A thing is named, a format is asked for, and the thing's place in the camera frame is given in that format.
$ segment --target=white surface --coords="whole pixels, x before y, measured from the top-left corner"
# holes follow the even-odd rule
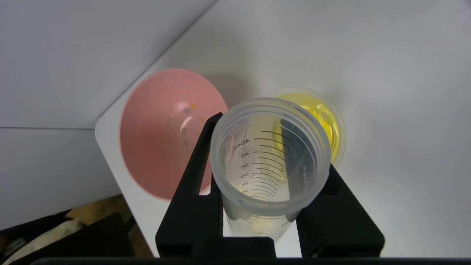
[[[384,233],[382,255],[471,255],[471,2],[221,1],[147,73],[169,67],[205,75],[229,106],[290,86],[324,94],[346,125],[340,174]],[[97,139],[156,253],[162,208],[117,147],[126,97]]]
[[[94,128],[213,2],[0,1],[0,127]]]
[[[0,230],[119,192],[93,131],[0,129]]]

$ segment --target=plastic cup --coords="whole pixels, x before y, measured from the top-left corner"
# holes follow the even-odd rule
[[[210,156],[231,233],[277,240],[322,190],[331,153],[324,129],[306,110],[258,98],[219,120]]]

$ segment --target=white table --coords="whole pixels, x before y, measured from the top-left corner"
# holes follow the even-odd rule
[[[471,255],[471,5],[468,1],[220,1],[138,80],[182,67],[229,107],[286,87],[328,97],[348,141],[339,172],[386,238],[382,256]],[[152,250],[167,203],[124,167],[119,117],[96,138]],[[298,256],[293,225],[277,255]]]

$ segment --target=measurement number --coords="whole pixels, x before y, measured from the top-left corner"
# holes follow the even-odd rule
[[[242,141],[240,141],[240,143],[238,143],[236,146],[232,147],[232,152],[234,152],[236,149],[238,149],[239,147],[242,147],[244,144],[250,142],[250,140],[248,139],[244,139]]]

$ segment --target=plastic container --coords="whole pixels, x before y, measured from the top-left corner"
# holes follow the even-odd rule
[[[347,133],[342,116],[334,104],[322,95],[303,88],[284,89],[274,97],[300,105],[318,120],[330,142],[332,165],[338,167],[345,153]]]
[[[204,122],[226,111],[218,90],[198,74],[167,69],[149,76],[122,111],[119,143],[129,175],[148,194],[171,200]],[[208,162],[202,193],[210,183]]]
[[[232,234],[277,240],[322,190],[331,153],[324,129],[306,110],[258,98],[219,120],[210,156]]]

